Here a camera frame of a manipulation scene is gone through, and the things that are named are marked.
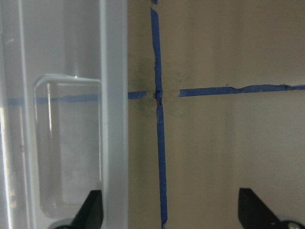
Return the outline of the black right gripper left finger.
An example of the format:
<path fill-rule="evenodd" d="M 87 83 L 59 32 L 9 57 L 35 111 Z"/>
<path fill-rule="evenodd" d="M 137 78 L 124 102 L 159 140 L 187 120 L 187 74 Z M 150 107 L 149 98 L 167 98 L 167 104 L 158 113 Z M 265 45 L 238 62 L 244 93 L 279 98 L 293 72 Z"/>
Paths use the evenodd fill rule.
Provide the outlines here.
<path fill-rule="evenodd" d="M 103 223 L 102 191 L 92 190 L 70 226 L 72 229 L 100 229 Z"/>

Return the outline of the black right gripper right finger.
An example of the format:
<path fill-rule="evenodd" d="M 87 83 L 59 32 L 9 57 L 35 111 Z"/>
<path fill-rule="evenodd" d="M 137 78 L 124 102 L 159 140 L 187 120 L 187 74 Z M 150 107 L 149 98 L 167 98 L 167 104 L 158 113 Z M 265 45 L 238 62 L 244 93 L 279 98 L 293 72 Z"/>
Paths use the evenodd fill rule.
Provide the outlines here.
<path fill-rule="evenodd" d="M 244 229 L 286 228 L 286 224 L 250 188 L 239 189 L 238 219 Z"/>

